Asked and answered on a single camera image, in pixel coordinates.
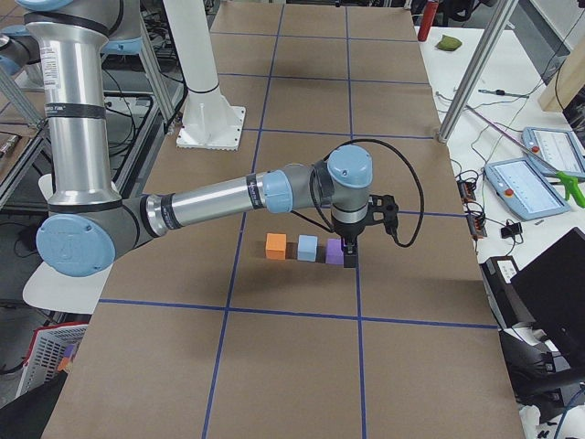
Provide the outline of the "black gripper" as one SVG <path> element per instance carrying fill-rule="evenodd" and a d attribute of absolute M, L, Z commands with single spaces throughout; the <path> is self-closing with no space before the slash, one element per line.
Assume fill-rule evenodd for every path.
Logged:
<path fill-rule="evenodd" d="M 335 234 L 341 239 L 341 248 L 344 250 L 344 267 L 356 268 L 356 247 L 357 238 L 364 232 L 366 227 L 372 225 L 369 218 L 363 218 L 358 222 L 347 223 L 332 217 Z"/>

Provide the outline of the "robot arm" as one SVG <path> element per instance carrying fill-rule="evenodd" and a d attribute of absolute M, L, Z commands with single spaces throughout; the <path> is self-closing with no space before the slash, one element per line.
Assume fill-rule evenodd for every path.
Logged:
<path fill-rule="evenodd" d="M 327 206 L 345 267 L 356 262 L 367 224 L 373 161 L 358 141 L 310 166 L 168 195 L 123 198 L 113 187 L 101 58 L 141 50 L 136 1 L 25 1 L 24 23 L 39 46 L 53 183 L 37 251 L 57 272 L 84 277 L 170 230 L 255 209 L 278 214 Z"/>

